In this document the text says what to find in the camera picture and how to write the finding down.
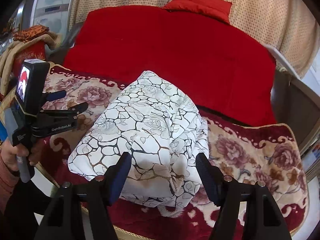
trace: brown towel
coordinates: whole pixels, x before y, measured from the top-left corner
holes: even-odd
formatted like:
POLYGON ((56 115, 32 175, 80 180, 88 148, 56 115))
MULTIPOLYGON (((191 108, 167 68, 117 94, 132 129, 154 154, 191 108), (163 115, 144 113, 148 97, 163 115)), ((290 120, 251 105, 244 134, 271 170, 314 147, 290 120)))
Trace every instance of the brown towel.
POLYGON ((36 37, 39 37, 43 34, 48 33, 49 28, 43 25, 35 25, 23 31, 16 32, 13 35, 15 41, 28 42, 33 40, 36 37))

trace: red pillow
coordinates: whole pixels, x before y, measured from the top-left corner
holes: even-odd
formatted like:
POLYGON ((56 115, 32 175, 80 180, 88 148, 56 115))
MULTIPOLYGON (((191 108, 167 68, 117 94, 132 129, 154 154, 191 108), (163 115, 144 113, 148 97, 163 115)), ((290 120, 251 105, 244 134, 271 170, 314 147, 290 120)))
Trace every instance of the red pillow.
POLYGON ((231 5, 231 2, 224 0, 172 0, 162 8, 169 11, 194 12, 230 24, 231 5))

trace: sleeve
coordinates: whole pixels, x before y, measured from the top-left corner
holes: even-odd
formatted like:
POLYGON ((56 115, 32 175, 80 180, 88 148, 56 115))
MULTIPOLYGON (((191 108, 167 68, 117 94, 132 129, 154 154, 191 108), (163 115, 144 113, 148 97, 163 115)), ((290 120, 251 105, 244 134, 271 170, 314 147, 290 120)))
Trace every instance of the sleeve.
POLYGON ((0 155, 0 211, 4 213, 5 206, 12 195, 19 177, 14 176, 4 164, 0 155))

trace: label sticker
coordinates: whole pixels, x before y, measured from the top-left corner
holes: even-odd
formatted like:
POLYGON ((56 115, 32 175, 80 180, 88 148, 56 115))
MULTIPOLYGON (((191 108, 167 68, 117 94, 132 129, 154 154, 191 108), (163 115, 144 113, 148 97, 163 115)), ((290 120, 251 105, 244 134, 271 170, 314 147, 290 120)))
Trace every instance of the label sticker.
POLYGON ((18 163, 22 163, 22 162, 23 162, 23 161, 22 161, 22 157, 17 156, 17 162, 18 162, 18 163))
POLYGON ((34 64, 34 63, 43 63, 45 61, 37 59, 37 58, 32 58, 32 59, 26 59, 24 62, 28 62, 28 63, 34 64))

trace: beige polka dot curtain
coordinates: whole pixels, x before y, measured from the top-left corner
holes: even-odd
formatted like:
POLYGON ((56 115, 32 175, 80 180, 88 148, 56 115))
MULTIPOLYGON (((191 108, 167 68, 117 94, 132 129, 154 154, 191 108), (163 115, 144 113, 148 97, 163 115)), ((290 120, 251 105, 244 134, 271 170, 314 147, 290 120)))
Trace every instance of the beige polka dot curtain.
MULTIPOLYGON (((170 0, 73 0, 69 29, 88 13, 122 5, 164 6, 170 0)), ((231 25, 261 44, 272 45, 304 76, 320 46, 320 27, 302 0, 227 0, 231 25)))

